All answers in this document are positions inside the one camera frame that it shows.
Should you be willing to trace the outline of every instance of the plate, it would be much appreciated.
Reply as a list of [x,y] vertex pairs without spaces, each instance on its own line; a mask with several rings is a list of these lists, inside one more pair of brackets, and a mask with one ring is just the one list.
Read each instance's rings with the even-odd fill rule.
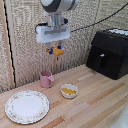
[[6,115],[14,122],[30,124],[41,120],[49,111],[49,101],[37,91],[22,91],[13,95],[5,105]]

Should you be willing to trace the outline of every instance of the bowl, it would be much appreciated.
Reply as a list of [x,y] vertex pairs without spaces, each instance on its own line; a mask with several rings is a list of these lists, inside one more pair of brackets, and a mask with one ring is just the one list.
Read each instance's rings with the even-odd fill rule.
[[[76,91],[76,94],[70,94],[70,95],[69,95],[69,94],[66,94],[66,93],[64,93],[64,92],[62,91],[63,88],[75,90],[75,91]],[[78,94],[78,88],[77,88],[76,86],[72,85],[72,84],[64,84],[64,85],[61,86],[61,93],[62,93],[62,95],[63,95],[65,98],[73,99],[73,98],[75,98],[75,97],[77,96],[77,94]]]

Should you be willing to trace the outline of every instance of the black cable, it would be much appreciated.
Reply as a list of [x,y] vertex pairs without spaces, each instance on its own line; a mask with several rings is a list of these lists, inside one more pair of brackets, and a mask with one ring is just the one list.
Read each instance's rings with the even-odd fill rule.
[[116,11],[115,13],[113,13],[112,15],[106,17],[106,18],[103,19],[103,20],[100,20],[100,21],[98,21],[98,22],[96,22],[96,23],[94,23],[94,24],[91,24],[91,25],[89,25],[89,26],[85,26],[85,27],[82,27],[82,28],[75,29],[75,30],[73,30],[73,31],[71,31],[71,32],[75,32],[75,31],[78,31],[78,30],[80,30],[80,29],[89,28],[89,27],[91,27],[91,26],[94,26],[94,25],[96,25],[96,24],[99,24],[99,23],[101,23],[101,22],[103,22],[103,21],[105,21],[105,20],[111,18],[112,16],[116,15],[118,12],[120,12],[121,10],[123,10],[127,5],[128,5],[128,3],[125,4],[121,9],[119,9],[118,11]]

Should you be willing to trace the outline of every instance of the wooden countertop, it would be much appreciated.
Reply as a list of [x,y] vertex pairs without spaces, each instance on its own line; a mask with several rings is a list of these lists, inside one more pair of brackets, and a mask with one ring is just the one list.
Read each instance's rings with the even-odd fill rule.
[[[54,79],[49,89],[37,81],[1,94],[0,128],[109,128],[128,101],[128,75],[115,81],[82,65],[56,74]],[[60,87],[66,83],[78,87],[76,98],[69,100],[61,95]],[[25,90],[39,91],[50,102],[48,114],[30,125],[14,123],[5,114],[7,100]]]

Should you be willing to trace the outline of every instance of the cup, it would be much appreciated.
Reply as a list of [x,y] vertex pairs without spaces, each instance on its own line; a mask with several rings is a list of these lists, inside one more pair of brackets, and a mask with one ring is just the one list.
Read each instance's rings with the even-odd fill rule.
[[43,88],[50,88],[52,83],[54,82],[54,78],[51,72],[42,71],[40,74],[40,84]]

